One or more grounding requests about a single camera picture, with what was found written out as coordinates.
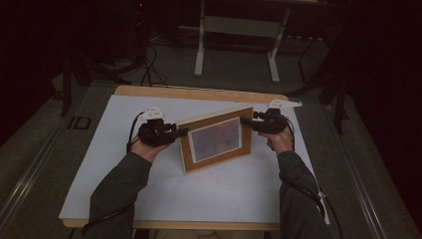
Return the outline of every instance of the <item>metal stand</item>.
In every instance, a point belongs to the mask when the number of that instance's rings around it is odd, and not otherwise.
[[[195,63],[195,77],[202,76],[202,67],[204,63],[204,35],[205,32],[218,32],[227,34],[238,34],[245,36],[275,38],[275,44],[268,53],[268,63],[270,66],[271,78],[274,84],[280,82],[279,72],[277,70],[276,55],[279,50],[286,24],[289,20],[291,8],[285,10],[282,23],[247,20],[239,18],[227,18],[218,16],[207,16],[205,14],[205,0],[201,1],[201,17],[199,21],[199,44]]]

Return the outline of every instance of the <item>painting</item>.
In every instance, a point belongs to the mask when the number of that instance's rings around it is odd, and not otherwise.
[[[251,152],[252,129],[240,122],[251,119],[253,106],[177,121],[178,129],[188,133],[180,138],[185,173],[204,169]]]

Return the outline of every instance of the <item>hand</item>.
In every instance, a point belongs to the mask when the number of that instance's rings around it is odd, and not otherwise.
[[[272,151],[275,151],[276,154],[293,150],[293,138],[288,127],[286,127],[282,132],[276,134],[258,132],[258,135],[268,139],[267,146]]]
[[[145,158],[150,162],[154,162],[157,155],[169,146],[170,144],[152,147],[143,143],[138,136],[135,136],[132,140],[130,151],[136,153],[137,155]]]

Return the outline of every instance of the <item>white table leg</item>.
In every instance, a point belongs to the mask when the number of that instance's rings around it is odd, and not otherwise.
[[[204,21],[205,21],[205,1],[201,1],[201,18],[199,20],[199,46],[198,53],[196,54],[196,63],[195,63],[195,77],[202,76],[202,66],[204,64]]]
[[[279,46],[280,46],[280,43],[282,42],[283,34],[285,32],[291,10],[292,9],[290,8],[286,9],[285,16],[283,17],[283,22],[280,24],[280,28],[276,37],[274,48],[271,52],[268,53],[268,63],[270,66],[271,79],[274,84],[278,84],[280,82],[279,72],[277,71],[276,55],[277,55],[277,52],[279,51]]]

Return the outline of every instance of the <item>gray sleeve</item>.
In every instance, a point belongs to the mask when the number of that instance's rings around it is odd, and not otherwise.
[[[129,152],[91,196],[90,222],[131,205],[146,186],[152,163]],[[84,238],[131,238],[134,206],[110,220],[92,226]]]
[[[318,194],[316,179],[295,152],[280,153],[278,161],[281,180],[288,178]],[[280,188],[280,227],[283,239],[331,238],[317,204],[286,182]]]

